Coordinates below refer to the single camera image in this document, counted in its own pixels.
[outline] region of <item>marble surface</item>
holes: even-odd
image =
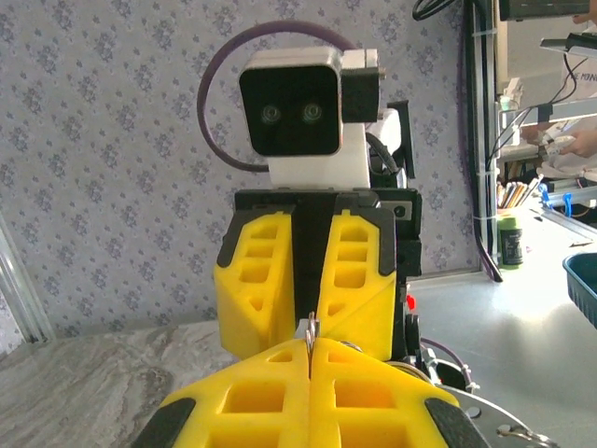
[[[597,440],[597,331],[567,297],[569,253],[536,246],[501,285],[470,274],[412,287],[423,335],[562,448]],[[168,393],[233,361],[215,322],[23,345],[0,361],[0,446],[126,447]]]

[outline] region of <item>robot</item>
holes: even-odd
[[[167,397],[133,448],[557,446],[421,342],[408,103],[380,112],[382,78],[374,49],[262,50],[242,71],[272,189],[236,193],[214,271],[240,362]]]

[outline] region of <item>monitor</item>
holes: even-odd
[[[589,12],[590,0],[499,0],[501,21],[575,16]]]

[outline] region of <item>black robot face panel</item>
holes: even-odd
[[[240,77],[251,144],[263,157],[340,149],[340,77],[329,66],[255,68]]]

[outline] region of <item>yellow foam padding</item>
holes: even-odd
[[[282,212],[244,225],[230,266],[215,267],[222,346],[240,359],[295,333],[291,216]]]
[[[195,408],[174,448],[306,448],[309,360],[304,340],[282,343],[170,395]]]
[[[342,343],[317,339],[309,448],[447,448],[424,401],[449,393]]]
[[[392,355],[396,272],[379,273],[380,229],[348,211],[332,218],[317,318],[321,336],[358,345],[379,360]]]

